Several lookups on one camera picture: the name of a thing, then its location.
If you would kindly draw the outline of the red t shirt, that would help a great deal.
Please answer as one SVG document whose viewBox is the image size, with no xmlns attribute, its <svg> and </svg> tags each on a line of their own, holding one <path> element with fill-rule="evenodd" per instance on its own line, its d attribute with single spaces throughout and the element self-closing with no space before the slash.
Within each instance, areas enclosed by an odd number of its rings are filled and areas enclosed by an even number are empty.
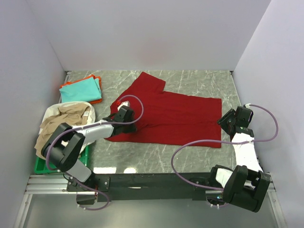
<svg viewBox="0 0 304 228">
<path fill-rule="evenodd" d="M 141 73 L 120 96 L 126 100 L 139 121 L 133 133 L 121 133 L 108 138 L 111 142 L 158 143 L 184 145 L 207 139 L 197 146 L 221 148 L 222 115 L 219 98 L 183 95 L 164 90 L 165 81 Z"/>
</svg>

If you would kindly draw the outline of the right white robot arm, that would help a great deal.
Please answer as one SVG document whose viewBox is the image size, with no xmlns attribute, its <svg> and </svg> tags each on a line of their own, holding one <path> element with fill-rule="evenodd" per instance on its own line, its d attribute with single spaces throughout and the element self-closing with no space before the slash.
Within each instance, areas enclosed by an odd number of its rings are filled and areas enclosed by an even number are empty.
<svg viewBox="0 0 304 228">
<path fill-rule="evenodd" d="M 249 129 L 253 111 L 249 105 L 231 109 L 218 121 L 230 136 L 237 165 L 234 170 L 216 165 L 212 169 L 215 180 L 223 187 L 225 203 L 258 212 L 266 196 L 270 175 L 263 172 L 254 147 L 254 133 Z"/>
</svg>

